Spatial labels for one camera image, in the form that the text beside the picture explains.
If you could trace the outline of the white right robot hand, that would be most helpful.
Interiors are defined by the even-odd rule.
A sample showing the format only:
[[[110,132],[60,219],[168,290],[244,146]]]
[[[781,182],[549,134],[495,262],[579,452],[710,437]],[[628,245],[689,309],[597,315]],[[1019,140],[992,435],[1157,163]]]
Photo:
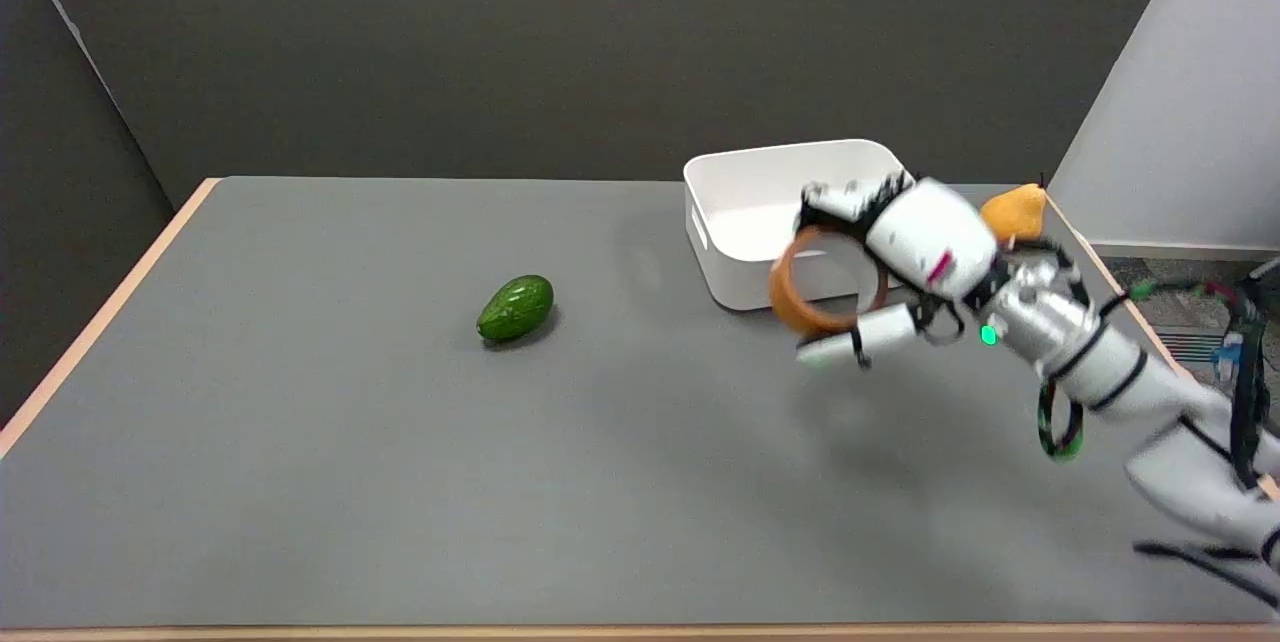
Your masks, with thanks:
[[[897,279],[915,297],[804,333],[796,359],[808,367],[854,361],[867,370],[916,338],[941,345],[929,333],[940,311],[957,317],[959,308],[983,309],[1012,278],[978,210],[932,178],[915,182],[902,171],[879,185],[806,185],[796,235],[822,231],[856,242],[881,279]]]

